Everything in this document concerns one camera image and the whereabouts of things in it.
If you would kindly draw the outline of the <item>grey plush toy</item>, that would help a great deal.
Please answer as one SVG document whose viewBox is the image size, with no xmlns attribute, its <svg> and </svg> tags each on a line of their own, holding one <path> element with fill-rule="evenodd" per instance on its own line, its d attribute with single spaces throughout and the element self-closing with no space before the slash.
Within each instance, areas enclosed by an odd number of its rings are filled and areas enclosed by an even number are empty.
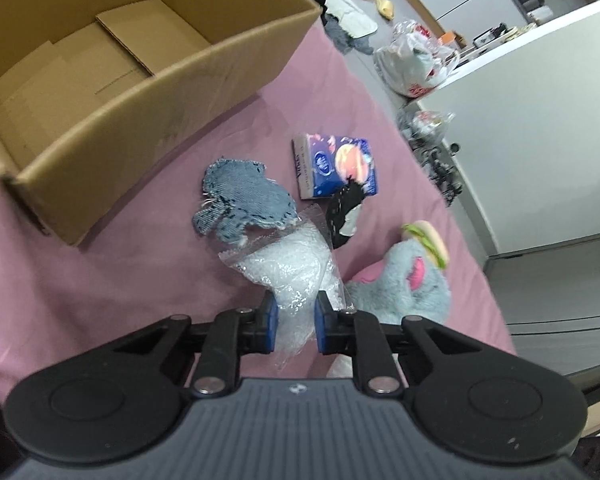
<svg viewBox="0 0 600 480">
<path fill-rule="evenodd" d="M 417 240 L 394 244 L 384 258 L 348 281 L 346 291 L 358 310 L 389 324 L 407 315 L 445 324 L 452 304 L 445 276 Z"/>
</svg>

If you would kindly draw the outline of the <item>clear plastic bag white filling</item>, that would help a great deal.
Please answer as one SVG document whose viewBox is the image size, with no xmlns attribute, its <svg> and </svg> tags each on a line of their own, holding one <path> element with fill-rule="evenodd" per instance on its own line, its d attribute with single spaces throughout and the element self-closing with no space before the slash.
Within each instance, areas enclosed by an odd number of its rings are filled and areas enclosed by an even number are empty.
<svg viewBox="0 0 600 480">
<path fill-rule="evenodd" d="M 324 292 L 335 310 L 348 298 L 332 254 L 322 208 L 304 208 L 283 230 L 267 232 L 244 246 L 224 250 L 220 259 L 253 284 L 273 293 L 278 305 L 274 366 L 284 370 L 315 336 L 314 302 Z"/>
</svg>

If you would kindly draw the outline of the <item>black white patch coaster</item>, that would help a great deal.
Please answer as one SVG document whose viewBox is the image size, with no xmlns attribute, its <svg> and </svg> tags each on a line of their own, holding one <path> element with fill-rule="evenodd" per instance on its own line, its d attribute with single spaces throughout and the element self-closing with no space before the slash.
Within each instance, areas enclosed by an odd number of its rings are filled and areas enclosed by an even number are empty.
<svg viewBox="0 0 600 480">
<path fill-rule="evenodd" d="M 362 185 L 349 178 L 330 199 L 325 219 L 332 248 L 338 249 L 354 237 L 365 197 Z"/>
</svg>

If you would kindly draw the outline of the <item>blue denim patch coaster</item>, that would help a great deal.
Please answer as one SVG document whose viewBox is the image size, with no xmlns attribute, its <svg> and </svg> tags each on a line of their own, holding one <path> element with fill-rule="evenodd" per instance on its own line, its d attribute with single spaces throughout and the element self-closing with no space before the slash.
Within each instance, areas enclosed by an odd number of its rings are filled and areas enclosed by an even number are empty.
<svg viewBox="0 0 600 480">
<path fill-rule="evenodd" d="M 227 245 L 245 245 L 249 228 L 286 229 L 298 219 L 296 201 L 266 176 L 262 162 L 219 158 L 204 172 L 201 191 L 193 227 L 202 236 L 215 232 Z"/>
</svg>

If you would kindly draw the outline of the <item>blue tissue pack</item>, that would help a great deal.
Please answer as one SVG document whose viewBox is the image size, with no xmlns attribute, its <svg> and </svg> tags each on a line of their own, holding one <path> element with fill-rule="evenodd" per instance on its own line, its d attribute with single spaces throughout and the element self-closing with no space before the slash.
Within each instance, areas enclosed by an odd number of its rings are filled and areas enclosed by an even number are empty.
<svg viewBox="0 0 600 480">
<path fill-rule="evenodd" d="M 292 140 L 294 168 L 302 200 L 333 196 L 350 181 L 376 195 L 376 164 L 366 139 L 303 133 Z"/>
</svg>

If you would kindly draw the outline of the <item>grey sneaker pair left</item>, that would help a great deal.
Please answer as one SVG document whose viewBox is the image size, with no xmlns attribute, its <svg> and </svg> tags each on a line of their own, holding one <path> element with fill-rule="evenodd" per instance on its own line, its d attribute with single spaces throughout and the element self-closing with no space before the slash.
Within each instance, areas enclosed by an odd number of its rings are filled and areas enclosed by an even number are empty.
<svg viewBox="0 0 600 480">
<path fill-rule="evenodd" d="M 460 173 L 452 164 L 451 156 L 437 145 L 411 142 L 410 147 L 420 168 L 444 198 L 445 205 L 451 206 L 464 191 Z"/>
</svg>

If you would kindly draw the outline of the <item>pink bed sheet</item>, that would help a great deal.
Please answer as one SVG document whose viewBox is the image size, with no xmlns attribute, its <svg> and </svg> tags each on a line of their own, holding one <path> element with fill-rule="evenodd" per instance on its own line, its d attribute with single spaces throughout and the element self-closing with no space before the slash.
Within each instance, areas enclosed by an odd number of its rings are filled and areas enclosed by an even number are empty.
<svg viewBox="0 0 600 480">
<path fill-rule="evenodd" d="M 174 313 L 208 321 L 255 304 L 259 289 L 220 261 L 193 229 L 200 181 L 220 157 L 258 160 L 289 191 L 297 187 L 291 141 L 302 132 L 370 142 L 378 192 L 355 236 L 336 252 L 352 278 L 427 220 L 451 261 L 453 330 L 512 351 L 512 337 L 462 232 L 393 121 L 314 26 L 280 75 L 254 98 L 198 133 L 82 246 L 41 234 L 0 185 L 0 399 L 21 378 Z"/>
</svg>

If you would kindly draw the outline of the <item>clear plastic trash bag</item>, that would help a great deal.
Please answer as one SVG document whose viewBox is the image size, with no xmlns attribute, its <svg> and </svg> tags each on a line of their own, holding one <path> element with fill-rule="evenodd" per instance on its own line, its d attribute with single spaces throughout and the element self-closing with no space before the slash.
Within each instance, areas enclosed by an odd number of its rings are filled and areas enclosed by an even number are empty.
<svg viewBox="0 0 600 480">
<path fill-rule="evenodd" d="M 454 113 L 432 110 L 400 110 L 396 124 L 402 136 L 416 145 L 439 145 L 455 118 Z"/>
</svg>

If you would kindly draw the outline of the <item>white red plastic bag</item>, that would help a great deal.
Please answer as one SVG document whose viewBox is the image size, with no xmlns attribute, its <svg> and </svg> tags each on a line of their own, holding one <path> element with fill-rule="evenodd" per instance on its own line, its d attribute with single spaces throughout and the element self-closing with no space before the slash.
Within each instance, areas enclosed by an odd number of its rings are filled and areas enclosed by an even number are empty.
<svg viewBox="0 0 600 480">
<path fill-rule="evenodd" d="M 460 51 L 442 44 L 424 25 L 409 20 L 393 27 L 390 42 L 374 51 L 373 60 L 392 91 L 417 100 L 449 78 L 460 62 Z"/>
</svg>

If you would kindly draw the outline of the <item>brown cardboard box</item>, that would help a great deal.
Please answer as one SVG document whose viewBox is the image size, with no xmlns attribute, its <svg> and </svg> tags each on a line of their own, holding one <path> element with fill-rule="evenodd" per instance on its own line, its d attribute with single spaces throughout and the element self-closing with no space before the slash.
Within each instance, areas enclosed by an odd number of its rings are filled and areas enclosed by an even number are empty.
<svg viewBox="0 0 600 480">
<path fill-rule="evenodd" d="M 277 77 L 313 0 L 0 0 L 0 181 L 82 242 L 166 154 Z"/>
</svg>

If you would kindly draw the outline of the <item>white floor mat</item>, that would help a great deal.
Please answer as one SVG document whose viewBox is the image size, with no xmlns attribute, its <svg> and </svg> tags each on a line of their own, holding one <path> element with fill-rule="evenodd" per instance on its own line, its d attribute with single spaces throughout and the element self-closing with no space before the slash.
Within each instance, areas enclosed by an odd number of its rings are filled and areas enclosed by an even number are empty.
<svg viewBox="0 0 600 480">
<path fill-rule="evenodd" d="M 378 25 L 352 0 L 326 0 L 326 13 L 336 18 L 352 38 L 364 38 L 378 31 Z"/>
</svg>

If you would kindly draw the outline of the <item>yellow slipper right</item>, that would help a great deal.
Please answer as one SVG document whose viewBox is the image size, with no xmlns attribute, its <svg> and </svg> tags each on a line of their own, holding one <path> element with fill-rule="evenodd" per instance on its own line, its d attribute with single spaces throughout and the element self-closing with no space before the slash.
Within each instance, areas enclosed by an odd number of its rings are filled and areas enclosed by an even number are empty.
<svg viewBox="0 0 600 480">
<path fill-rule="evenodd" d="M 394 19 L 394 4 L 390 0 L 375 0 L 375 6 L 379 15 L 386 20 L 391 22 Z"/>
</svg>

